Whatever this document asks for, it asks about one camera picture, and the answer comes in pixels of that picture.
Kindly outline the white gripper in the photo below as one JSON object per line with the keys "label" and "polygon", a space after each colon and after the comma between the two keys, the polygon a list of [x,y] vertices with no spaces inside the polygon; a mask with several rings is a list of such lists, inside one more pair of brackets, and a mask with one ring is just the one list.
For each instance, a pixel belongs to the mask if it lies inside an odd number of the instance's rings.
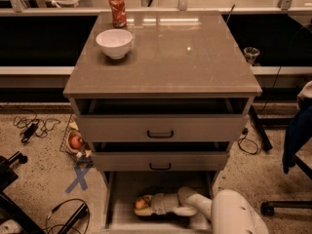
{"label": "white gripper", "polygon": [[146,202],[150,202],[151,208],[134,209],[138,216],[165,215],[174,213],[179,207],[179,200],[176,194],[158,193],[153,195],[143,195]]}

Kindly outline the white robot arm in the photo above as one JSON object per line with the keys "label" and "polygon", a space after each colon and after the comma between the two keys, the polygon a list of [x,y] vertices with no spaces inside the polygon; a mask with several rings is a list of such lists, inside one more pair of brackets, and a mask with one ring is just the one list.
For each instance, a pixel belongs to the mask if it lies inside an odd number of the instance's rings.
{"label": "white robot arm", "polygon": [[250,203],[233,190],[219,191],[212,199],[188,186],[177,193],[144,195],[136,199],[138,216],[194,216],[201,213],[212,224],[213,234],[269,234],[268,228]]}

